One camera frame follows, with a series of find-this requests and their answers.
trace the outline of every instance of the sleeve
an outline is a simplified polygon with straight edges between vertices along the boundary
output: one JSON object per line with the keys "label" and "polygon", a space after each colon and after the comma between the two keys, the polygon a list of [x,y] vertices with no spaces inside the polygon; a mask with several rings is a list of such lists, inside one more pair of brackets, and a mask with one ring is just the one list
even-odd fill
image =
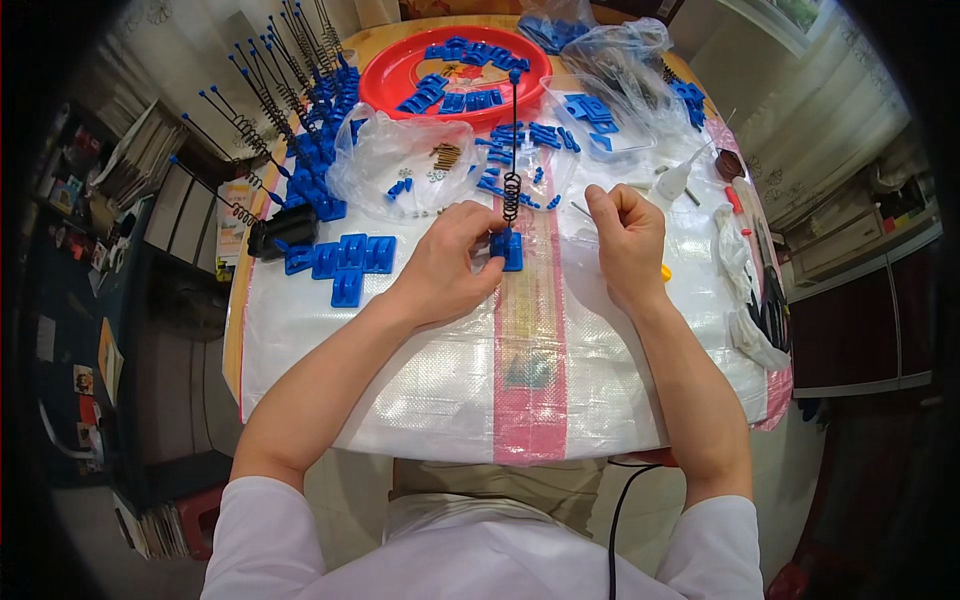
{"label": "sleeve", "polygon": [[763,599],[756,507],[743,496],[704,500],[680,516],[657,581],[685,598]]}
{"label": "sleeve", "polygon": [[202,600],[293,598],[326,573],[310,506],[269,477],[224,488]]}

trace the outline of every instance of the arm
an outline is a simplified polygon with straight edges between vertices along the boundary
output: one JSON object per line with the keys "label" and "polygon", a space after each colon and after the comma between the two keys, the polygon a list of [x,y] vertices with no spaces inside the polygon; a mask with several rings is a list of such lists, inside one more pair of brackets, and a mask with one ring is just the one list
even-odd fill
{"label": "arm", "polygon": [[357,399],[416,327],[472,311],[500,283],[504,261],[470,271],[468,249],[503,219],[454,204],[423,235],[389,290],[285,373],[253,410],[230,480],[278,479],[303,492],[303,475],[333,444]]}
{"label": "arm", "polygon": [[686,478],[684,508],[719,495],[753,497],[750,439],[740,401],[670,298],[660,276],[663,213],[620,183],[587,188],[600,267],[634,322],[657,384],[673,455]]}

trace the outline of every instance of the forearm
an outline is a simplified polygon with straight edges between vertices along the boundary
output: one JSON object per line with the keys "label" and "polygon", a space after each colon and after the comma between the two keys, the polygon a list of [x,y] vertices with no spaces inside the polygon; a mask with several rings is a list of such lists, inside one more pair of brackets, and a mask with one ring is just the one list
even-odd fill
{"label": "forearm", "polygon": [[302,492],[303,474],[333,444],[357,399],[413,330],[387,295],[301,358],[261,398],[230,479],[267,474]]}
{"label": "forearm", "polygon": [[673,455],[687,480],[686,505],[706,497],[752,496],[746,416],[666,294],[629,309],[660,398]]}

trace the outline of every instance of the window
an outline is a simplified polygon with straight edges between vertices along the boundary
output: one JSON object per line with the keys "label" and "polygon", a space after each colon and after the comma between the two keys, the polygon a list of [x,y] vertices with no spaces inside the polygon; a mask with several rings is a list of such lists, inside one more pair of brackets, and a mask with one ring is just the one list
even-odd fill
{"label": "window", "polygon": [[773,36],[798,58],[827,25],[836,0],[718,0]]}

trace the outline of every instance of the red plastic tray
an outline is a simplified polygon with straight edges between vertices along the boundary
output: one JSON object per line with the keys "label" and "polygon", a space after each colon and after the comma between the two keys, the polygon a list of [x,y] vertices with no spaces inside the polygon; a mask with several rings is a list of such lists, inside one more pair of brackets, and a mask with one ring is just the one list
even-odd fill
{"label": "red plastic tray", "polygon": [[[377,110],[383,110],[390,118],[409,119],[418,116],[431,116],[442,121],[467,121],[484,123],[509,121],[513,112],[513,88],[507,78],[507,72],[498,69],[489,62],[482,66],[464,64],[458,60],[445,62],[442,59],[423,58],[427,46],[444,45],[453,36],[464,37],[469,41],[482,41],[510,50],[519,59],[530,61],[530,71],[520,76],[516,86],[516,108],[521,110],[540,100],[543,87],[540,78],[553,73],[550,59],[543,50],[526,37],[490,27],[459,25],[428,29],[415,36],[402,39],[383,49],[373,57],[360,76],[360,100]],[[458,114],[437,114],[440,102],[429,107],[424,115],[397,110],[396,107],[417,91],[417,82],[430,73],[446,77],[450,82],[444,91],[465,93],[480,89],[498,88],[503,96],[503,104],[495,107],[460,112]]]}

